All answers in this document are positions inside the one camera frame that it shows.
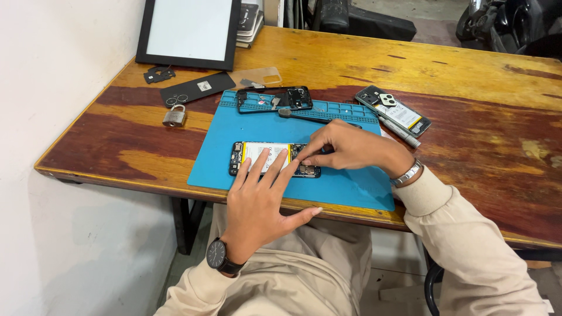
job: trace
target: wood grain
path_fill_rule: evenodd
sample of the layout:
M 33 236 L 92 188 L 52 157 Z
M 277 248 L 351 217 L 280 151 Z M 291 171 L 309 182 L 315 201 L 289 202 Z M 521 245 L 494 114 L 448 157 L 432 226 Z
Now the wood grain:
M 369 84 L 433 121 L 412 152 L 455 185 L 517 247 L 562 247 L 562 64 L 528 56 L 264 27 L 235 70 L 275 66 L 282 85 L 344 102 Z M 226 191 L 186 184 L 220 94 L 187 104 L 166 128 L 160 89 L 215 71 L 174 67 L 146 84 L 129 63 L 38 160 L 45 175 L 224 202 Z M 383 127 L 383 134 L 393 137 Z M 283 211 L 311 203 L 284 199 Z M 395 212 L 313 203 L 325 218 L 408 231 Z

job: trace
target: watch face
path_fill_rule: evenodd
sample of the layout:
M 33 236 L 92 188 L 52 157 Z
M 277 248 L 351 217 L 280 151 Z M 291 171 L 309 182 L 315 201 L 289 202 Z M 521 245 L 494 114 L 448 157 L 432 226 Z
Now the watch face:
M 218 268 L 224 261 L 226 249 L 220 240 L 214 241 L 207 249 L 207 263 L 213 269 Z

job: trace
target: metal padlock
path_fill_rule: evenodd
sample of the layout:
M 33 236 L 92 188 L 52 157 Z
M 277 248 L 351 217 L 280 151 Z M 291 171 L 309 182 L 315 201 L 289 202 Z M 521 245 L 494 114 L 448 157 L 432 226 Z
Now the metal padlock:
M 182 110 L 174 111 L 174 109 L 177 107 L 181 107 Z M 174 105 L 171 108 L 171 110 L 168 111 L 168 113 L 166 113 L 166 116 L 164 116 L 164 120 L 162 121 L 162 124 L 164 124 L 164 126 L 169 126 L 169 127 L 182 127 L 184 123 L 185 123 L 185 106 L 181 104 Z

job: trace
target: black wristwatch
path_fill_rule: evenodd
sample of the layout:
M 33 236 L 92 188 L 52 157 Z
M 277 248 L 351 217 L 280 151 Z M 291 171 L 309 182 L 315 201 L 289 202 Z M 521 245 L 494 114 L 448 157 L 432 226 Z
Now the black wristwatch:
M 236 264 L 226 257 L 226 243 L 219 238 L 213 240 L 207 249 L 207 264 L 220 272 L 236 274 L 246 264 Z

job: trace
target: sleeve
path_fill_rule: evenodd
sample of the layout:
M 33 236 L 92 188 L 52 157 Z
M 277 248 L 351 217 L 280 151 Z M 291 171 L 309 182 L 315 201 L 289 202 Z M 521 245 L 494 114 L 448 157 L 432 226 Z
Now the sleeve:
M 168 288 L 166 303 L 155 316 L 216 315 L 226 299 L 226 289 L 239 276 L 228 278 L 203 260 L 185 270 L 179 283 Z
M 424 166 L 396 194 L 406 206 L 404 221 L 445 269 L 441 315 L 548 315 L 525 261 L 459 190 Z

